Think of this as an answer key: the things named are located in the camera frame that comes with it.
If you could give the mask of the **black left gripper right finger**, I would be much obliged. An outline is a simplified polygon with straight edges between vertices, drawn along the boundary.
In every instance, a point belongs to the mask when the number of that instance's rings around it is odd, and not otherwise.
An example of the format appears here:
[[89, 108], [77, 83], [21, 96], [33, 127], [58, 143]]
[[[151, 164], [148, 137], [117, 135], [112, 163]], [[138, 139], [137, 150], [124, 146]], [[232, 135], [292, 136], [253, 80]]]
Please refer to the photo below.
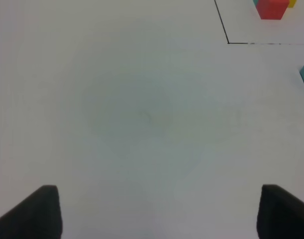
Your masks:
[[260, 239], [304, 239], [304, 202], [278, 185], [264, 184], [256, 230]]

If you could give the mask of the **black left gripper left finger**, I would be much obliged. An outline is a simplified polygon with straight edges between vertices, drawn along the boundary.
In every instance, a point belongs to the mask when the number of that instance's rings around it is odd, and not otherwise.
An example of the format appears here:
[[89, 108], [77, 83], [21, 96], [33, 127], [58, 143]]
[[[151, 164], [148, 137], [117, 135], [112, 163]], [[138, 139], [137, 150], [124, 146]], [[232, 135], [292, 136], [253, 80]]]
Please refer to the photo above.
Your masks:
[[63, 220], [59, 191], [44, 185], [0, 217], [0, 239], [60, 239]]

